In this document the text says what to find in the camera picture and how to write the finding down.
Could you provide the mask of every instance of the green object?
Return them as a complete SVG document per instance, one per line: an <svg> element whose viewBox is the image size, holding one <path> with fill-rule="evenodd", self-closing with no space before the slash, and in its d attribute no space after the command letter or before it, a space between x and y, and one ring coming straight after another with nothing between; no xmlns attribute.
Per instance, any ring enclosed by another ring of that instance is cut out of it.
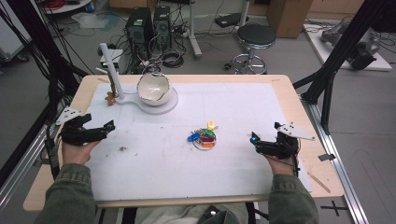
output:
<svg viewBox="0 0 396 224"><path fill-rule="evenodd" d="M212 131L210 131L208 129L202 129L201 132L203 132L204 134L216 137L215 133L213 133Z"/></svg>

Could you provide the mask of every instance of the sleeve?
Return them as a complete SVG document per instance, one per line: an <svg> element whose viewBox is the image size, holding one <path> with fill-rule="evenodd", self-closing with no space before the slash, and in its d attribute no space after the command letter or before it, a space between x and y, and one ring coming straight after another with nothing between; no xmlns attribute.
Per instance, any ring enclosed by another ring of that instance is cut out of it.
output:
<svg viewBox="0 0 396 224"><path fill-rule="evenodd" d="M94 218L90 169L83 165L66 164L47 190L44 208L35 224L93 224Z"/></svg>
<svg viewBox="0 0 396 224"><path fill-rule="evenodd" d="M314 199L300 179L292 175L274 175L268 213L270 224L318 223Z"/></svg>

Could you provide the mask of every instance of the stool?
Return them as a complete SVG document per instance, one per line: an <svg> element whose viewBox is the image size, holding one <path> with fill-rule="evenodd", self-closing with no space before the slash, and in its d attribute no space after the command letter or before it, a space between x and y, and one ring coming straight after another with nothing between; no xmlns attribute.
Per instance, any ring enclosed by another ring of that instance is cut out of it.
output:
<svg viewBox="0 0 396 224"><path fill-rule="evenodd" d="M224 65L225 70L233 69L236 74L267 74L265 62L257 55L254 55L256 49L268 49L276 42L274 31L268 27L259 24L247 24L238 29L238 41L247 47L248 53L239 54L229 63Z"/></svg>

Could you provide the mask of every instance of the small blue object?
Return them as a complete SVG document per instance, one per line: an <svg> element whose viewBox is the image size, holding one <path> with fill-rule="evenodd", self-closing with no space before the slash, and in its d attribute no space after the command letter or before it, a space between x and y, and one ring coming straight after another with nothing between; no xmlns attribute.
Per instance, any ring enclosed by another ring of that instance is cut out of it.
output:
<svg viewBox="0 0 396 224"><path fill-rule="evenodd" d="M193 141L197 140L199 137L201 137L201 135L199 133L193 133L192 135L190 135L187 138L187 141L193 142Z"/></svg>
<svg viewBox="0 0 396 224"><path fill-rule="evenodd" d="M87 10L87 12L94 12L95 7L93 6L93 3L90 2L89 4L85 5L85 10Z"/></svg>

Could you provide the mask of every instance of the person's hand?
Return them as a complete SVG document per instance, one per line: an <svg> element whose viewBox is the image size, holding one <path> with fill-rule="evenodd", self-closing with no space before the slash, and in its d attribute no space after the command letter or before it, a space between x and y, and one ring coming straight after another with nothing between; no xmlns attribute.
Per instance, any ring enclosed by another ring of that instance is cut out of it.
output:
<svg viewBox="0 0 396 224"><path fill-rule="evenodd" d="M64 165L74 163L84 165L91 158L91 151L100 141L92 142L84 146L73 146L62 143L62 155Z"/></svg>
<svg viewBox="0 0 396 224"><path fill-rule="evenodd" d="M272 156L265 156L270 163L273 175L294 175L293 160L292 158L278 160Z"/></svg>

